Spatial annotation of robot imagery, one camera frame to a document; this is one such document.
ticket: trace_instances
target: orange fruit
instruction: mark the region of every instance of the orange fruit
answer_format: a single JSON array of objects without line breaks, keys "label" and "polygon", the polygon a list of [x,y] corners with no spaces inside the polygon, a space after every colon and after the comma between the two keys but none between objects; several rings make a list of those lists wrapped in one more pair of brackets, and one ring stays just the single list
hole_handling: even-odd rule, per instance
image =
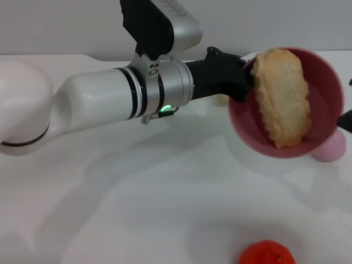
[{"label": "orange fruit", "polygon": [[249,246],[238,264],[296,264],[291,252],[283,245],[264,240]]}]

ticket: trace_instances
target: black object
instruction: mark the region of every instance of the black object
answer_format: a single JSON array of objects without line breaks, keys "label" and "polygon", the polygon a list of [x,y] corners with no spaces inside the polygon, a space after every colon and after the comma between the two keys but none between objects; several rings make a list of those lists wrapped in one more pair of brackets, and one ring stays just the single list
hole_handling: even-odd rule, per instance
[{"label": "black object", "polygon": [[129,119],[132,119],[134,118],[134,116],[136,115],[136,112],[137,112],[137,107],[138,107],[138,98],[137,98],[137,89],[136,89],[136,86],[133,82],[133,79],[131,77],[131,75],[129,74],[129,72],[127,70],[125,70],[124,68],[115,68],[115,69],[118,69],[120,70],[123,75],[125,75],[127,81],[128,81],[128,84],[131,88],[131,94],[132,94],[132,111],[131,111],[131,115],[130,117],[128,118]]},{"label": "black object", "polygon": [[248,73],[243,70],[246,61],[215,47],[209,47],[207,51],[204,60],[186,63],[194,83],[192,100],[225,94],[238,102],[244,102],[248,93]]},{"label": "black object", "polygon": [[35,142],[41,140],[45,136],[45,134],[48,132],[49,126],[50,126],[50,124],[48,125],[46,130],[43,132],[43,134],[41,134],[39,137],[37,137],[31,141],[27,141],[27,142],[23,142],[23,143],[9,143],[9,142],[4,141],[1,143],[1,145],[8,146],[8,147],[24,147],[24,146],[32,145]]},{"label": "black object", "polygon": [[156,112],[160,111],[161,108],[164,105],[164,100],[165,100],[165,89],[164,89],[164,83],[163,80],[161,79],[161,76],[159,75],[158,77],[158,85],[159,85],[159,95],[160,95],[160,99],[159,99],[159,105],[158,108],[156,109]]},{"label": "black object", "polygon": [[352,110],[341,115],[337,121],[337,126],[352,133]]},{"label": "black object", "polygon": [[146,89],[146,85],[145,82],[142,78],[142,76],[140,75],[140,73],[132,66],[127,66],[127,68],[129,68],[134,75],[136,76],[140,86],[141,86],[141,92],[142,92],[142,107],[141,107],[141,112],[139,113],[139,115],[137,117],[141,117],[144,115],[145,111],[147,110],[147,105],[148,105],[148,94],[147,94],[147,89]]},{"label": "black object", "polygon": [[176,113],[178,109],[179,107],[177,107],[175,110],[169,110],[169,111],[163,111],[163,112],[160,111],[158,112],[158,118],[173,116],[173,114]]},{"label": "black object", "polygon": [[174,45],[171,21],[150,0],[120,0],[123,26],[137,42],[139,56],[153,61],[168,54]]}]

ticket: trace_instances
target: black band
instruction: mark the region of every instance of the black band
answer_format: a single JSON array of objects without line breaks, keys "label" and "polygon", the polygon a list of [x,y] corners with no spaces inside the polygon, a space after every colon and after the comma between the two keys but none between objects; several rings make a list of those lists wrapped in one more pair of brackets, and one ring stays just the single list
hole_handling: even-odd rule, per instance
[{"label": "black band", "polygon": [[163,80],[161,79],[161,76],[159,75],[158,78],[158,84],[159,84],[159,105],[158,108],[156,109],[156,112],[159,112],[161,110],[161,108],[164,105],[164,100],[165,100],[165,91],[164,91],[164,83]]},{"label": "black band", "polygon": [[141,112],[139,113],[139,115],[137,117],[141,117],[144,115],[145,111],[147,110],[147,105],[148,105],[148,94],[147,94],[147,89],[145,87],[145,82],[142,78],[142,76],[140,75],[140,73],[133,67],[131,66],[127,66],[127,68],[129,68],[134,75],[137,77],[137,80],[139,82],[139,85],[141,86],[141,92],[142,92],[142,106],[141,106]]},{"label": "black band", "polygon": [[39,137],[37,137],[37,138],[35,138],[35,139],[31,140],[31,141],[27,141],[27,142],[24,142],[24,143],[2,142],[1,145],[8,146],[8,147],[24,147],[24,146],[32,145],[33,143],[41,140],[45,136],[45,134],[48,132],[49,125],[48,125],[48,127],[46,128],[46,130],[44,131],[43,134],[41,134]]},{"label": "black band", "polygon": [[128,118],[129,119],[132,119],[134,118],[134,116],[136,115],[136,112],[137,112],[137,106],[138,106],[138,98],[137,98],[137,89],[136,89],[136,85],[134,84],[134,81],[131,77],[131,75],[129,74],[129,72],[124,69],[124,68],[115,68],[115,69],[118,69],[120,70],[123,75],[125,75],[127,81],[128,81],[128,84],[131,88],[131,94],[132,94],[132,111],[131,111],[131,115],[130,117]]}]

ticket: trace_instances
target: pink object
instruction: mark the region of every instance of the pink object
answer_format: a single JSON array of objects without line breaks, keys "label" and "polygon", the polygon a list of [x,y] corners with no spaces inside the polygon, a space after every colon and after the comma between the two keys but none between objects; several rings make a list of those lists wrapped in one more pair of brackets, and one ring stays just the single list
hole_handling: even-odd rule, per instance
[{"label": "pink object", "polygon": [[[319,146],[320,151],[316,152],[319,160],[332,161],[333,155],[322,155],[326,151],[333,151],[333,157],[341,157],[346,149],[344,137],[340,132],[330,139],[337,131],[336,123],[343,111],[343,87],[337,73],[332,66],[317,54],[300,49],[285,48],[300,58],[304,78],[309,84],[308,100],[311,107],[312,128],[304,137],[303,141],[295,147],[276,148],[268,138],[268,133],[263,127],[258,103],[255,100],[254,91],[250,91],[245,103],[229,102],[229,114],[232,125],[240,138],[253,150],[275,158],[293,158],[312,153]],[[252,67],[255,59],[248,62],[245,67]]]},{"label": "pink object", "polygon": [[313,156],[320,161],[332,162],[340,159],[346,152],[346,138],[340,130],[313,151]]}]

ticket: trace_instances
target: white table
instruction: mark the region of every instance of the white table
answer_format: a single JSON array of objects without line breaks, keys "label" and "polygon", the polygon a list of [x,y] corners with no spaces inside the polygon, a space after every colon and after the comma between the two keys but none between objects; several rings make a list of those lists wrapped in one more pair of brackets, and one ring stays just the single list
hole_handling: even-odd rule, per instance
[{"label": "white table", "polygon": [[[319,52],[352,108],[352,51]],[[25,58],[56,89],[121,67],[83,55]],[[352,137],[334,163],[280,160],[245,146],[227,108],[191,102],[148,126],[130,120],[0,156],[0,263],[229,264],[273,239],[298,264],[352,261]]]}]

